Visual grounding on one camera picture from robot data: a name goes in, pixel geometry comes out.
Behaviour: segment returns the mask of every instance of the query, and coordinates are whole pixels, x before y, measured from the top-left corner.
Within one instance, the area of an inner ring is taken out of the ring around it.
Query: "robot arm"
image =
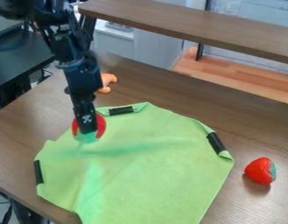
[[[93,95],[102,87],[100,69],[89,53],[95,18],[81,16],[77,21],[71,3],[75,0],[0,0],[0,15],[36,24],[50,47],[58,68],[67,79],[67,93],[82,134],[97,130]]]

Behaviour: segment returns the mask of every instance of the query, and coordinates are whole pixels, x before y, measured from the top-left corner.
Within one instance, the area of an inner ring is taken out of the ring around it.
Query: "red strawberry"
[[[276,179],[276,168],[267,157],[260,157],[244,169],[245,175],[257,183],[268,185]]]

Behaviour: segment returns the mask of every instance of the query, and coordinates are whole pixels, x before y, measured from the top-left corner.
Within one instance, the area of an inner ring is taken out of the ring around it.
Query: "black clip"
[[[36,174],[36,184],[44,184],[44,180],[43,180],[43,174],[42,174],[42,170],[40,168],[40,164],[39,164],[39,160],[36,160],[33,162],[34,165],[34,171]]]
[[[216,135],[215,132],[210,133],[207,135],[207,139],[209,143],[211,144],[212,148],[214,148],[214,151],[217,155],[219,155],[222,151],[226,150],[226,147],[221,142],[221,139]]]
[[[122,114],[133,113],[133,112],[134,112],[134,109],[132,108],[132,106],[124,107],[124,108],[111,108],[109,110],[109,115],[117,116],[117,115],[122,115]]]

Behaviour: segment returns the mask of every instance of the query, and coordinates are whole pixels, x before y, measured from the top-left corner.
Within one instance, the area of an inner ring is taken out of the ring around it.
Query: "wooden floor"
[[[172,70],[197,79],[288,103],[288,75],[203,56],[195,61],[196,47],[185,51]]]

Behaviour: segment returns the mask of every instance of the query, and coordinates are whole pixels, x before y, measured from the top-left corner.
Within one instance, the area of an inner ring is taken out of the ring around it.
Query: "green towel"
[[[84,224],[199,223],[234,160],[201,122],[148,102],[131,106],[113,116],[97,109],[107,123],[100,139],[68,130],[47,141],[35,158],[38,195]]]

